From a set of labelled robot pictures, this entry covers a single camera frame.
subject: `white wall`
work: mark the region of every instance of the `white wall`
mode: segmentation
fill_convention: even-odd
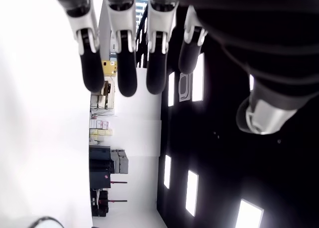
[[[102,145],[125,149],[127,156],[160,156],[161,96],[146,88],[146,69],[137,68],[138,88],[132,97],[115,92],[115,116],[100,116],[110,121],[113,136]]]
[[[111,149],[125,149],[129,158],[128,174],[112,174],[110,200],[128,200],[127,203],[109,203],[106,218],[94,218],[99,228],[164,228],[156,211],[158,167],[160,156],[160,104],[161,96],[152,95],[146,88],[146,69],[137,68],[138,88],[134,96],[127,98],[115,93],[115,115],[99,116],[111,122],[113,136],[101,145]]]
[[[110,211],[107,222],[104,218],[94,217],[93,223],[99,228],[166,228],[156,211]]]
[[[1,227],[46,215],[90,228],[90,93],[69,21],[57,0],[2,0],[0,11]]]

